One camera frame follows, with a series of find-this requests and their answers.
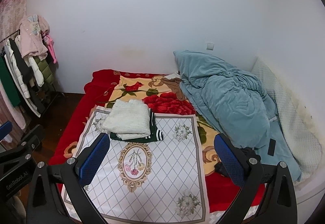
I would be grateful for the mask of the white fluffy sweater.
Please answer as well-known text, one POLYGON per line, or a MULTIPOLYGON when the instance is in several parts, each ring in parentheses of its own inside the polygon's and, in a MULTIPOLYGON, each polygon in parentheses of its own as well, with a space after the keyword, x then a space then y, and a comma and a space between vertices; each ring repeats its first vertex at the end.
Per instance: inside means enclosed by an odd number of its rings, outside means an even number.
POLYGON ((117 100, 104 119, 102 128, 122 140, 150 136, 149 107, 141 100, 117 100))

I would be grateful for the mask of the clothes rack with garments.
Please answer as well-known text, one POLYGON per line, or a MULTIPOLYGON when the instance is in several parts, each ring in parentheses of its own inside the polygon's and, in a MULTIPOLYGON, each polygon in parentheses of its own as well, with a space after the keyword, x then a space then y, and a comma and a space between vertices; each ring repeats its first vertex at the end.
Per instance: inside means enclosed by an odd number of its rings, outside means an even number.
POLYGON ((1 40, 1 57, 6 74, 1 74, 6 90, 14 88, 12 104, 23 100, 38 118, 56 97, 55 78, 50 64, 56 64, 54 41, 47 20, 37 14, 25 16, 18 29, 1 40))

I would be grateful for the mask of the black phone on duvet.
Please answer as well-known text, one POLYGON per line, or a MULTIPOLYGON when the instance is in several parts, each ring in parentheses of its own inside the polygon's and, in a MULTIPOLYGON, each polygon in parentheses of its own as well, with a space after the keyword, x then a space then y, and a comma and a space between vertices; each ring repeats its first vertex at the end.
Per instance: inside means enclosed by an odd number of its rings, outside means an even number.
POLYGON ((267 154, 269 156, 274 156, 275 146, 276 146, 276 140, 270 138, 270 140, 269 140, 269 146, 268 146, 268 152, 267 152, 267 154))

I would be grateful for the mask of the blue-grey duvet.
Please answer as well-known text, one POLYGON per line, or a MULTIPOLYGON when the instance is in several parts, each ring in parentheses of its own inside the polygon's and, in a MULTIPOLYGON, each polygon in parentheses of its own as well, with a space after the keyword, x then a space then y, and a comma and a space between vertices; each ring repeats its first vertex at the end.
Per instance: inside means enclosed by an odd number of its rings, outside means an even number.
POLYGON ((252 148, 264 164, 286 162, 293 181, 301 170, 284 138, 276 103, 252 73, 198 51, 174 51, 180 88, 196 111, 233 146, 252 148), (276 140, 269 156, 270 138, 276 140))

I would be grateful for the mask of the white textured pillow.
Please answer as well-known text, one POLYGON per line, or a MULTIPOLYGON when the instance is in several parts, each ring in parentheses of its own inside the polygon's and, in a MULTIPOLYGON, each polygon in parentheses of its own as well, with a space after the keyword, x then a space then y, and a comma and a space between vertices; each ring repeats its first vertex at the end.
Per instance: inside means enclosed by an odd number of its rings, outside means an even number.
POLYGON ((262 59, 257 59, 252 73, 276 103, 284 138, 301 170, 294 185, 302 189, 324 168, 324 136, 305 104, 262 59))

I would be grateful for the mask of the white diamond floral cloth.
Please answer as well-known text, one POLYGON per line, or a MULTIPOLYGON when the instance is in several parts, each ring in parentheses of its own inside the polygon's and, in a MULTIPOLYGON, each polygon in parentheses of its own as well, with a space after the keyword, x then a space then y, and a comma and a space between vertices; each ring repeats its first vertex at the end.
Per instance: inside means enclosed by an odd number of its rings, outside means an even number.
POLYGON ((157 114, 155 121, 163 139, 113 140, 86 194, 108 223, 208 223, 196 117, 157 114))

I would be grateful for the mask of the green striped garment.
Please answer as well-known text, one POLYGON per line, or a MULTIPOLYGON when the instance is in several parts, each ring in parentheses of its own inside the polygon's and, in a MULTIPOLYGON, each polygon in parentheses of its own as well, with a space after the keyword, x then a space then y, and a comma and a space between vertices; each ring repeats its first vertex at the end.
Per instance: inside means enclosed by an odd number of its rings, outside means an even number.
POLYGON ((151 143, 151 142, 158 142, 164 139, 163 133, 161 130, 158 129, 156 122, 155 122, 155 115, 154 112, 150 109, 150 135, 144 138, 136 138, 136 139, 126 139, 123 140, 117 136, 116 133, 110 133, 111 140, 117 140, 120 142, 131 142, 131 143, 151 143))

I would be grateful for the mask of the red floral blanket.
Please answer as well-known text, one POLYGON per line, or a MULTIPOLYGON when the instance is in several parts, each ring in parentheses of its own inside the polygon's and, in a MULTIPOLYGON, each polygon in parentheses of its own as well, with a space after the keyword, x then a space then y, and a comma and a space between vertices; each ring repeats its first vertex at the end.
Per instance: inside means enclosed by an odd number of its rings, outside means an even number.
MULTIPOLYGON (((181 92, 179 83, 179 78, 166 77, 163 74, 126 73, 112 69, 93 72, 93 79, 85 84, 85 94, 73 112, 49 164, 61 164, 71 158, 76 151, 77 141, 96 107, 112 107, 117 98, 124 101, 131 98, 143 100, 149 108, 159 114, 195 114, 194 107, 181 92)), ((230 178, 214 171, 215 164, 220 161, 213 148, 217 131, 201 116, 197 116, 197 125, 202 140, 210 223, 216 223, 235 198, 239 188, 230 178)))

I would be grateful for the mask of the pink floral curtain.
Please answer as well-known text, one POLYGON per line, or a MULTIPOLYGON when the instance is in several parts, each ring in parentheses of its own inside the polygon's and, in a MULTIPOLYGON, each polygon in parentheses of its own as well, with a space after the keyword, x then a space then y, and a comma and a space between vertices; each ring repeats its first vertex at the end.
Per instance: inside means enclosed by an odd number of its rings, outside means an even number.
POLYGON ((26 15, 26 0, 1 1, 1 40, 8 38, 19 28, 26 15))

